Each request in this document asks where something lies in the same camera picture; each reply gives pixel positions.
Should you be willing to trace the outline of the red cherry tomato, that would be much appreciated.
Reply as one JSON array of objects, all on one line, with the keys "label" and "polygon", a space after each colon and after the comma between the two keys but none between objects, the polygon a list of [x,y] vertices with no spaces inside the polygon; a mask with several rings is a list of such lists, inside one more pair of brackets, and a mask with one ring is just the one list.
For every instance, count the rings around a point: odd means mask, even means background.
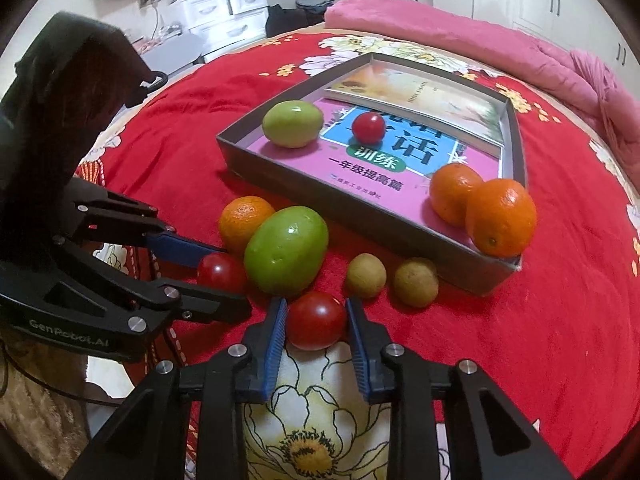
[{"label": "red cherry tomato", "polygon": [[235,295],[244,295],[248,284],[242,262],[226,252],[212,252],[201,258],[196,281],[200,286]]},{"label": "red cherry tomato", "polygon": [[385,120],[378,113],[361,113],[352,122],[352,135],[361,144],[380,144],[385,133]]},{"label": "red cherry tomato", "polygon": [[286,338],[299,350],[319,351],[341,339],[346,323],[347,311],[340,300],[312,290],[288,306]]}]

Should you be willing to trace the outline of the small orange mandarin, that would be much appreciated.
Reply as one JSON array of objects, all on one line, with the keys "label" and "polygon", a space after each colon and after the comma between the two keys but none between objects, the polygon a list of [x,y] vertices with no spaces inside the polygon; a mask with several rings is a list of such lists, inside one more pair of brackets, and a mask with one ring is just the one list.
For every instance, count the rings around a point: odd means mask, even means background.
[{"label": "small orange mandarin", "polygon": [[218,231],[230,252],[242,254],[255,231],[276,211],[259,196],[243,196],[224,207]]}]

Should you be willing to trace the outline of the green mango fruit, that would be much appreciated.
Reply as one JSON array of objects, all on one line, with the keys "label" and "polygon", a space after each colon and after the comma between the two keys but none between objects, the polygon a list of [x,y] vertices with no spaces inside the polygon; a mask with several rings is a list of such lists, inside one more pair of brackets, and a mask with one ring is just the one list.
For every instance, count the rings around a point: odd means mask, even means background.
[{"label": "green mango fruit", "polygon": [[328,245],[329,228],[317,211],[284,208],[262,222],[248,242],[245,271],[262,292],[295,296],[316,278]]}]

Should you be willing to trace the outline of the large orange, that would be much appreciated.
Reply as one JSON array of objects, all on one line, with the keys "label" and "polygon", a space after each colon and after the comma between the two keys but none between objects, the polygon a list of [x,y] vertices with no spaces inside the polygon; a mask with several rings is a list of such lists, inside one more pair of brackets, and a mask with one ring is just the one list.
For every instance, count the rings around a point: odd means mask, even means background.
[{"label": "large orange", "polygon": [[536,226],[536,205],[518,181],[483,182],[466,201],[466,232],[485,255],[503,259],[521,255],[532,241]]}]

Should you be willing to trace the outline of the orange tangerine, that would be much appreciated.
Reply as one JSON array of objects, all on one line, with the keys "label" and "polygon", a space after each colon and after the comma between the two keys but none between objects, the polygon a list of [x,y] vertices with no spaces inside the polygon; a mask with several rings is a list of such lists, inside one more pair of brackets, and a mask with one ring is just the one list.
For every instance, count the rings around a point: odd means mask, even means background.
[{"label": "orange tangerine", "polygon": [[484,182],[471,167],[452,162],[431,177],[430,199],[433,210],[450,226],[463,229],[469,195]]}]

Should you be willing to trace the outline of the green apple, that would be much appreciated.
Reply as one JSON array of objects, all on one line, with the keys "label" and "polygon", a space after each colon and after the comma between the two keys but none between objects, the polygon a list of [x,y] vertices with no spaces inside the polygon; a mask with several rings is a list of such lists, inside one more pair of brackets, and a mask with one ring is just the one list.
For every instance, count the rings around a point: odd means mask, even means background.
[{"label": "green apple", "polygon": [[280,148],[304,148],[323,127],[322,110],[306,101],[283,101],[262,118],[265,137]]}]

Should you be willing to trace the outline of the brown kiwi fruit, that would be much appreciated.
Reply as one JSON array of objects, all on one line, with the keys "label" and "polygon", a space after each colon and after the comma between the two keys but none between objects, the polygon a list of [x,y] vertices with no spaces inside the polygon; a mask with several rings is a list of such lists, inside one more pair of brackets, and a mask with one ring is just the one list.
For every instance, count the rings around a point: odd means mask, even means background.
[{"label": "brown kiwi fruit", "polygon": [[346,287],[360,298],[375,297],[386,284],[386,269],[375,255],[364,252],[353,258],[346,272]]},{"label": "brown kiwi fruit", "polygon": [[415,309],[427,308],[439,292],[436,266],[425,258],[405,260],[394,274],[393,289],[407,306]]}]

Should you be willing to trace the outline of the white low bench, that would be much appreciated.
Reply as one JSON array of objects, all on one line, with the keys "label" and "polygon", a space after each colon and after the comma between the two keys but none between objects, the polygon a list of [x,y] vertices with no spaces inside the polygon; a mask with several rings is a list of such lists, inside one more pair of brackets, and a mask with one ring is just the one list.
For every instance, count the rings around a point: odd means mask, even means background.
[{"label": "white low bench", "polygon": [[200,62],[205,41],[192,32],[168,39],[140,39],[132,44],[151,70],[167,75],[173,81]]}]

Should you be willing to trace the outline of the red floral blanket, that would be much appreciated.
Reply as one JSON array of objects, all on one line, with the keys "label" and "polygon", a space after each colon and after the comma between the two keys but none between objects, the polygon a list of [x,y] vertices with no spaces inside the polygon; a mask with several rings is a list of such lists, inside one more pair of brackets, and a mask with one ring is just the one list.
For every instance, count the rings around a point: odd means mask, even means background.
[{"label": "red floral blanket", "polygon": [[[519,81],[410,42],[288,35],[165,87],[76,174],[221,246],[217,220],[235,198],[289,203],[232,174],[215,136],[293,84],[369,52],[459,72],[511,99],[538,226],[522,270],[490,295],[441,282],[418,311],[386,288],[367,314],[425,359],[480,364],[578,477],[639,422],[639,209],[600,141]],[[248,478],[386,478],[390,409],[363,402],[348,344],[288,347],[280,374],[266,405],[242,408]]]}]

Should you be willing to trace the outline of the pink exercise book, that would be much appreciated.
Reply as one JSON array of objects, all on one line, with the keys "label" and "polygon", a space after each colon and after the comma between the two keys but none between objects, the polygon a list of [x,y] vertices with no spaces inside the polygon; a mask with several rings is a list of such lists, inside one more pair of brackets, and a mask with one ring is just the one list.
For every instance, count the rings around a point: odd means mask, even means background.
[{"label": "pink exercise book", "polygon": [[434,213],[428,201],[431,176],[440,167],[458,162],[483,180],[491,180],[501,176],[498,159],[438,130],[389,114],[382,115],[386,125],[382,143],[363,145],[352,136],[352,123],[367,111],[365,107],[327,99],[315,100],[314,105],[324,116],[317,141],[303,148],[280,148],[265,137],[262,128],[256,128],[245,146],[405,222],[471,244],[465,230]]}]

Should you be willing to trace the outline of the grey cardboard box tray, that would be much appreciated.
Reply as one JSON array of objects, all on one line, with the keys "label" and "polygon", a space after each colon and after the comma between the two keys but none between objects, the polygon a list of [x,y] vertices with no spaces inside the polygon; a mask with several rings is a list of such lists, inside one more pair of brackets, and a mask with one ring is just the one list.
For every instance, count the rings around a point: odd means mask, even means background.
[{"label": "grey cardboard box tray", "polygon": [[[525,181],[523,142],[510,100],[495,90],[436,67],[386,54],[359,55],[296,84],[282,92],[280,100],[306,101],[311,104],[318,99],[337,101],[327,98],[324,89],[338,78],[374,60],[396,63],[448,78],[458,77],[469,86],[497,98],[504,105],[501,121],[504,148],[497,157],[492,156],[501,162],[501,176],[498,178]],[[470,239],[471,244],[466,246],[430,228],[421,228],[405,222],[396,214],[390,214],[362,198],[351,196],[314,177],[249,151],[245,146],[245,139],[256,128],[262,128],[262,118],[267,112],[267,105],[256,107],[224,129],[217,138],[228,168],[238,176],[269,191],[279,193],[295,203],[308,206],[318,211],[323,217],[340,222],[349,229],[388,246],[395,252],[429,258],[435,263],[439,275],[444,280],[477,295],[488,294],[511,274],[521,269],[520,258],[497,259],[485,255]]]}]

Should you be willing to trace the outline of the black bag on floor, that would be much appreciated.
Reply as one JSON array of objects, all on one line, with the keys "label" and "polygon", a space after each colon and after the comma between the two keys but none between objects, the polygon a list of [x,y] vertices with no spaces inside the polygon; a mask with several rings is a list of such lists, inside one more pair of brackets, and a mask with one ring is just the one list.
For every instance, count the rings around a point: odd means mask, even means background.
[{"label": "black bag on floor", "polygon": [[326,10],[334,3],[335,0],[296,0],[294,8],[284,8],[280,4],[268,6],[266,37],[322,23]]}]

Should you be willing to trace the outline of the yellow picture book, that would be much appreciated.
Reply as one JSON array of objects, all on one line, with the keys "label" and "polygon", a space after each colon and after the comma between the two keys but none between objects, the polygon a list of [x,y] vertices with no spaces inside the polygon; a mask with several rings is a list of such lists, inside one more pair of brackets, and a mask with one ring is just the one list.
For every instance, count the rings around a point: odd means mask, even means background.
[{"label": "yellow picture book", "polygon": [[504,105],[458,77],[374,60],[332,82],[324,94],[424,126],[441,125],[450,136],[491,156],[504,148]]}]

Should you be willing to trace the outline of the pink quilt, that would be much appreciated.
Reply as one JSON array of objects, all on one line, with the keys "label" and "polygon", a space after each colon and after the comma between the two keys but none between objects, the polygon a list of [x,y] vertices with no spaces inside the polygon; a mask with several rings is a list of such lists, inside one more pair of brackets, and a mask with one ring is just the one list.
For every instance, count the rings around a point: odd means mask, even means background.
[{"label": "pink quilt", "polygon": [[639,184],[639,101],[600,58],[565,51],[515,29],[413,0],[340,0],[326,27],[359,30],[444,49],[544,90],[588,122],[633,185]]}]

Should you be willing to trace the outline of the white wardrobe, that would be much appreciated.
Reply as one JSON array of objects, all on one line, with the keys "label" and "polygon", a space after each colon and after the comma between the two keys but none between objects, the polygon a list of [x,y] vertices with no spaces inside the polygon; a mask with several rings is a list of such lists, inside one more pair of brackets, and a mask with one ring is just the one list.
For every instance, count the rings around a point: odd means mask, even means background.
[{"label": "white wardrobe", "polygon": [[433,6],[597,55],[639,94],[639,57],[598,0],[433,0]]}]

